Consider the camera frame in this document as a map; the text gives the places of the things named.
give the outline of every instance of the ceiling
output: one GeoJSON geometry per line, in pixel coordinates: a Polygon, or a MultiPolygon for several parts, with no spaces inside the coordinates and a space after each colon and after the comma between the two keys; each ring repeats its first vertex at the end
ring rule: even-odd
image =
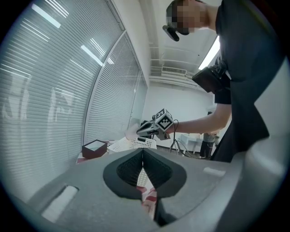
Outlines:
{"type": "MultiPolygon", "coordinates": [[[[139,0],[151,51],[151,76],[161,76],[161,67],[186,69],[197,73],[198,67],[210,50],[216,33],[200,29],[187,36],[180,35],[179,42],[170,39],[162,30],[166,25],[166,8],[172,0],[139,0]]],[[[205,0],[219,6],[221,0],[205,0]]]]}

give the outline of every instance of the person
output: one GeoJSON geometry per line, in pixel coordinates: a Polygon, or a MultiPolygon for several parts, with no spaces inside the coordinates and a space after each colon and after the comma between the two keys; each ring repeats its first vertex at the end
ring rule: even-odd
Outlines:
{"type": "Polygon", "coordinates": [[[210,158],[213,150],[213,145],[216,143],[218,145],[218,130],[210,133],[204,133],[203,142],[200,148],[200,157],[201,158],[210,158]]]}
{"type": "MultiPolygon", "coordinates": [[[[269,136],[254,104],[285,59],[279,39],[249,0],[223,0],[219,7],[197,0],[174,0],[167,8],[168,18],[182,34],[208,28],[219,36],[221,57],[217,63],[222,60],[227,72],[221,79],[226,87],[215,94],[216,110],[178,126],[175,123],[175,127],[176,132],[208,133],[224,128],[232,114],[231,124],[211,157],[230,162],[236,153],[269,136]]],[[[174,132],[174,127],[167,132],[174,132]]]]}

